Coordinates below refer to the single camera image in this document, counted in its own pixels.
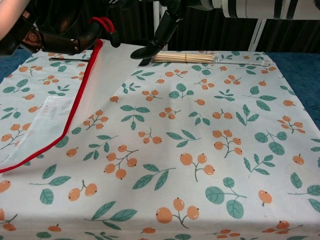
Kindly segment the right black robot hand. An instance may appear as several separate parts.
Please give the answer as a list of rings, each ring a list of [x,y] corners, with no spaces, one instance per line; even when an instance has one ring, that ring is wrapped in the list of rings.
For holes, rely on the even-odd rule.
[[[166,7],[154,38],[145,47],[135,50],[130,57],[135,60],[148,59],[157,55],[169,42],[177,29],[178,23],[184,18],[186,5],[182,0],[159,0]]]

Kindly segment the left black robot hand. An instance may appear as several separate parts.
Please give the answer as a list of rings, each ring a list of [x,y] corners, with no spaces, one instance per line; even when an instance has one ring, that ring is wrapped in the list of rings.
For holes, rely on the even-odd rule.
[[[102,29],[102,26],[94,21],[88,25],[84,34],[70,38],[40,32],[34,26],[34,20],[31,17],[20,16],[8,34],[0,41],[0,55],[12,55],[18,47],[31,53],[42,50],[68,55],[79,54],[95,43]]]

